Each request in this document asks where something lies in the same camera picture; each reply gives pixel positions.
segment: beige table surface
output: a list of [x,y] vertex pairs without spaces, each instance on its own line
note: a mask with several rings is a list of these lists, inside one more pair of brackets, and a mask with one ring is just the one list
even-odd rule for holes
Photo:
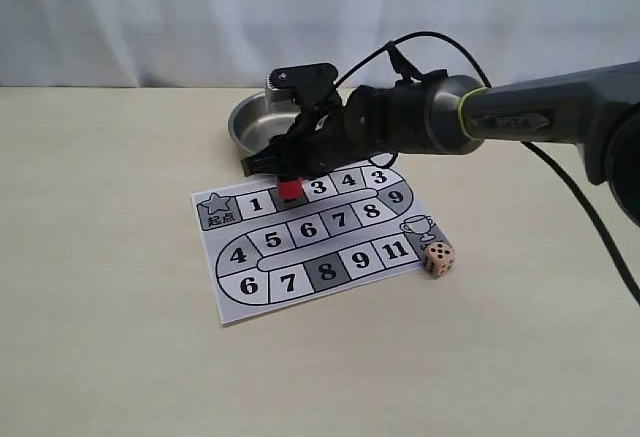
[[[1,436],[640,435],[640,310],[517,144],[400,158],[445,279],[222,328],[190,194],[243,181],[249,93],[0,90]],[[640,273],[640,229],[585,188]]]

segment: white curtain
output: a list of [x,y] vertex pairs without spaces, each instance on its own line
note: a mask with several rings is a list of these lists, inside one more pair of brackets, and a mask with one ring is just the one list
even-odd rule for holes
[[[640,0],[0,0],[0,83],[262,86],[275,67],[341,71],[419,29],[449,33],[496,83],[637,60]],[[445,44],[422,70],[470,72]],[[353,83],[390,84],[380,58]]]

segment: number 7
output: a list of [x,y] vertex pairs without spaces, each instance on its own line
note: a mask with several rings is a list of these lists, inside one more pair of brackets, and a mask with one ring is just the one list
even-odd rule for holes
[[344,227],[344,212],[338,212],[337,214],[333,214],[333,220],[338,219],[338,227]]
[[280,282],[282,283],[284,283],[285,280],[289,281],[287,283],[287,292],[293,292],[293,279],[295,278],[295,276],[296,274],[287,274],[280,277]]

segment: die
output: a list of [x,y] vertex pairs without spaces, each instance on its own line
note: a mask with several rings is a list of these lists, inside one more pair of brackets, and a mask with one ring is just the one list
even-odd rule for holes
[[434,277],[442,277],[451,269],[456,260],[456,254],[449,244],[434,242],[424,249],[425,266]]

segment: stainless steel bowl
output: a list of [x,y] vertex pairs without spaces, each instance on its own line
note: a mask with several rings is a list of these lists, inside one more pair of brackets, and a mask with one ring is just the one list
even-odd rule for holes
[[271,137],[284,134],[300,108],[290,100],[268,101],[264,93],[240,102],[229,116],[229,135],[242,154],[253,155],[269,144]]

